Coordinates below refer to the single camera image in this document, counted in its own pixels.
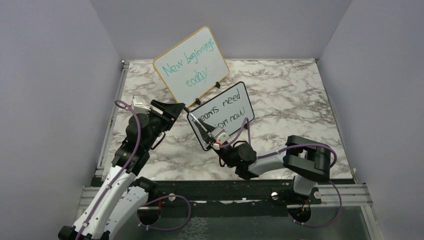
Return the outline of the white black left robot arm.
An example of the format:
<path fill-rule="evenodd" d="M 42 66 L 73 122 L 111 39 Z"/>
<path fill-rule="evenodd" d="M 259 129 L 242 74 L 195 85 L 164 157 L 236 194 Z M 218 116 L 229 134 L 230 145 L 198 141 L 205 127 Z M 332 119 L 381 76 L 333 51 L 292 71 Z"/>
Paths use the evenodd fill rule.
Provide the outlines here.
<path fill-rule="evenodd" d="M 172 128 L 185 104 L 152 100 L 146 107 L 119 99 L 114 103 L 132 113 L 126 137 L 97 194 L 73 225 L 61 228 L 60 240 L 112 240 L 138 208 L 157 200 L 157 184 L 138 174 L 157 138 Z"/>

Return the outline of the black framed whiteboard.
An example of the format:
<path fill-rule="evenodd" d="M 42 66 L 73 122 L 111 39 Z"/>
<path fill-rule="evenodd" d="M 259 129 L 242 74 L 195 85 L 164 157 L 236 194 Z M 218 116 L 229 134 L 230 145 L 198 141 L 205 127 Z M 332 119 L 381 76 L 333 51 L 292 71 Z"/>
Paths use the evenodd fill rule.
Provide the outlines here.
<path fill-rule="evenodd" d="M 200 121 L 221 127 L 229 135 L 238 132 L 245 118 L 251 122 L 255 113 L 243 81 L 236 83 L 191 111 Z"/>

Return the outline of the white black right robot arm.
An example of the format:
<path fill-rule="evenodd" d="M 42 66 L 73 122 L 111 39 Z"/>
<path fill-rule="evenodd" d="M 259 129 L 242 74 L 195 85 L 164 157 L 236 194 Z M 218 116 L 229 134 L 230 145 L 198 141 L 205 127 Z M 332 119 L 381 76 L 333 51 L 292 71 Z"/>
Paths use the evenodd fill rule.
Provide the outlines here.
<path fill-rule="evenodd" d="M 207 147 L 218 155 L 220 166 L 235 168 L 235 174 L 243 180 L 279 169 L 294 172 L 296 175 L 288 196 L 296 204 L 306 200 L 317 183 L 330 180 L 331 168 L 338 159 L 330 146 L 297 135 L 290 135 L 283 146 L 266 153 L 257 153 L 250 139 L 239 141 L 242 130 L 250 130 L 248 118 L 243 120 L 236 136 L 230 140 L 229 134 L 222 127 L 211 126 L 193 113 L 188 116 Z"/>

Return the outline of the black whiteboard marker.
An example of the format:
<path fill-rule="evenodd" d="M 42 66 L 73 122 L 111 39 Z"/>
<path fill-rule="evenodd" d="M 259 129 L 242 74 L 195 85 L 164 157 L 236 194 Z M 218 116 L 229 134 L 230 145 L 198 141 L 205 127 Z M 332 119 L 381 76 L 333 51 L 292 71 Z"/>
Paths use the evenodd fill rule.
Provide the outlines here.
<path fill-rule="evenodd" d="M 201 125 L 198 118 L 192 112 L 190 112 L 188 115 L 192 118 L 192 121 L 195 125 L 197 125 L 197 126 Z"/>

